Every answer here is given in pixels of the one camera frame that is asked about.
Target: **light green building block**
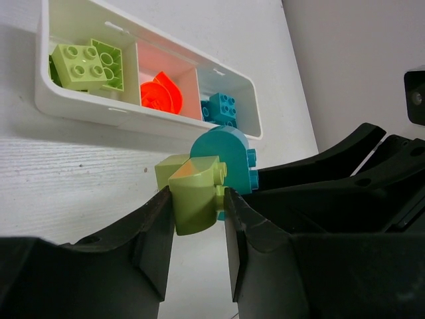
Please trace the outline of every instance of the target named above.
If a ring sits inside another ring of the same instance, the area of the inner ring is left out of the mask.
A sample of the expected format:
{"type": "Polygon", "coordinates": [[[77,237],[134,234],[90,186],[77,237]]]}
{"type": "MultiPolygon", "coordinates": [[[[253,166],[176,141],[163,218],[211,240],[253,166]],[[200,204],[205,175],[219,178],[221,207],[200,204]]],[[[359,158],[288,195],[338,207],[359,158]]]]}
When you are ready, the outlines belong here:
{"type": "Polygon", "coordinates": [[[124,91],[124,74],[122,70],[122,51],[106,43],[90,39],[90,45],[98,51],[100,61],[108,82],[103,85],[105,90],[124,91]]]}
{"type": "Polygon", "coordinates": [[[198,233],[216,223],[226,175],[226,163],[208,156],[189,159],[169,178],[178,235],[198,233]]]}
{"type": "Polygon", "coordinates": [[[86,45],[57,45],[52,60],[63,88],[97,90],[107,82],[96,48],[86,45]]]}
{"type": "Polygon", "coordinates": [[[158,190],[168,185],[168,179],[189,159],[188,154],[172,155],[155,165],[158,190]]]}

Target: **yellow-green block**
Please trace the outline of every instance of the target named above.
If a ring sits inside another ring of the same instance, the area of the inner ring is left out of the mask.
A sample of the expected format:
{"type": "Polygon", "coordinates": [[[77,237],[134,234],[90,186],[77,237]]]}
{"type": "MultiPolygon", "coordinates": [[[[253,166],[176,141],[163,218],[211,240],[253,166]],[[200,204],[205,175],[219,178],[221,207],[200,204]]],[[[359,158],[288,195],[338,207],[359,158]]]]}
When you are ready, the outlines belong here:
{"type": "Polygon", "coordinates": [[[178,235],[198,233],[216,223],[226,176],[226,163],[208,156],[189,159],[169,178],[178,235]]]}
{"type": "Polygon", "coordinates": [[[96,90],[108,81],[95,47],[57,45],[52,60],[63,88],[96,90]]]}
{"type": "Polygon", "coordinates": [[[155,165],[158,190],[168,185],[168,179],[189,159],[188,154],[172,155],[155,165]]]}

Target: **white compartment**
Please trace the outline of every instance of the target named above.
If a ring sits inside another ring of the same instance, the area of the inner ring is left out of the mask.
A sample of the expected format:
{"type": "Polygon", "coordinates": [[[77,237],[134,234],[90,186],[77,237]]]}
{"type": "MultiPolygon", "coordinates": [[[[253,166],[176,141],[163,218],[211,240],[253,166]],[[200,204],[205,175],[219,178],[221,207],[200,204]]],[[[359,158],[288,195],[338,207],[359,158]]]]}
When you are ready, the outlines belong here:
{"type": "Polygon", "coordinates": [[[46,114],[190,140],[214,127],[201,120],[201,98],[222,92],[236,99],[238,128],[248,138],[262,137],[251,80],[99,0],[42,0],[35,88],[36,105],[46,114]],[[50,80],[48,54],[56,44],[85,45],[90,38],[122,49],[124,93],[87,94],[63,89],[50,80]],[[180,115],[140,105],[140,84],[160,71],[183,94],[180,115]]]}

